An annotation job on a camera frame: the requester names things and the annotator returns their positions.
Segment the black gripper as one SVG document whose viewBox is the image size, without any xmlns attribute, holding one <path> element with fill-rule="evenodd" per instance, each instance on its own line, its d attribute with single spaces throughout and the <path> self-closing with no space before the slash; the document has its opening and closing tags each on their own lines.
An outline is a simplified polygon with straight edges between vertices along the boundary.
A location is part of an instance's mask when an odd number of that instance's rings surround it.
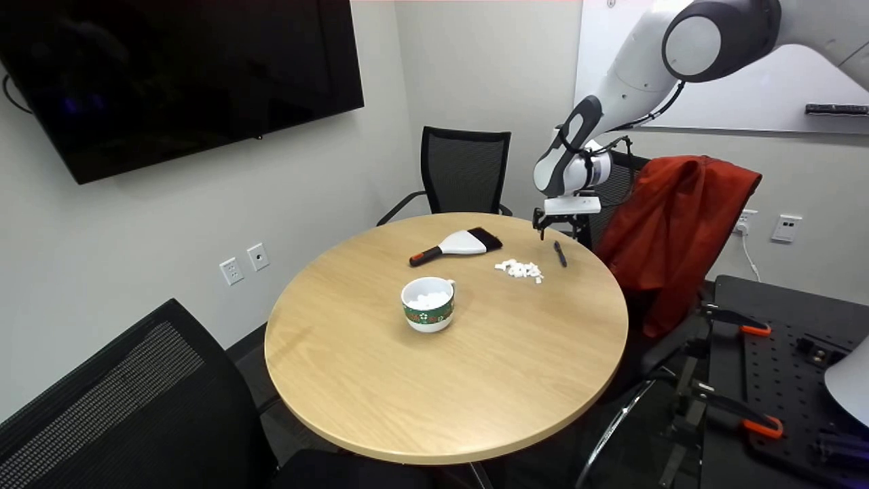
<svg viewBox="0 0 869 489">
<path fill-rule="evenodd" d="M 546 229 L 548 222 L 561 219 L 561 217 L 588 217 L 588 215 L 599 215 L 603 208 L 599 195 L 556 195 L 556 199 L 546 199 L 535 215 L 532 222 L 537 229 Z"/>
</svg>

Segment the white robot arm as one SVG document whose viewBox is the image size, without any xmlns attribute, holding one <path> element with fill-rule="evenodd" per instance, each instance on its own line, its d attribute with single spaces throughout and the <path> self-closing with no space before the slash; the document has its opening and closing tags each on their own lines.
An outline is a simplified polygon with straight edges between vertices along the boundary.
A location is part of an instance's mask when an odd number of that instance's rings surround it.
<svg viewBox="0 0 869 489">
<path fill-rule="evenodd" d="M 869 88 L 869 3 L 656 0 L 537 157 L 535 226 L 601 211 L 596 191 L 611 174 L 611 154 L 599 136 L 656 120 L 685 85 L 734 77 L 779 47 L 808 47 Z"/>
</svg>

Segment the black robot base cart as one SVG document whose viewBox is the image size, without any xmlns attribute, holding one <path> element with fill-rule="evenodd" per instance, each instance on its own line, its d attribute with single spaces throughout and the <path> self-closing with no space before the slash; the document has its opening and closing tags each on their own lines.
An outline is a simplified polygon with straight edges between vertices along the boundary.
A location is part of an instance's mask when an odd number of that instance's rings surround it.
<svg viewBox="0 0 869 489">
<path fill-rule="evenodd" d="M 768 324 L 768 340 L 706 320 L 704 377 L 786 423 L 751 437 L 734 412 L 704 415 L 698 489 L 869 489 L 867 427 L 823 385 L 827 370 L 869 336 L 869 306 L 723 274 L 711 305 Z"/>
</svg>

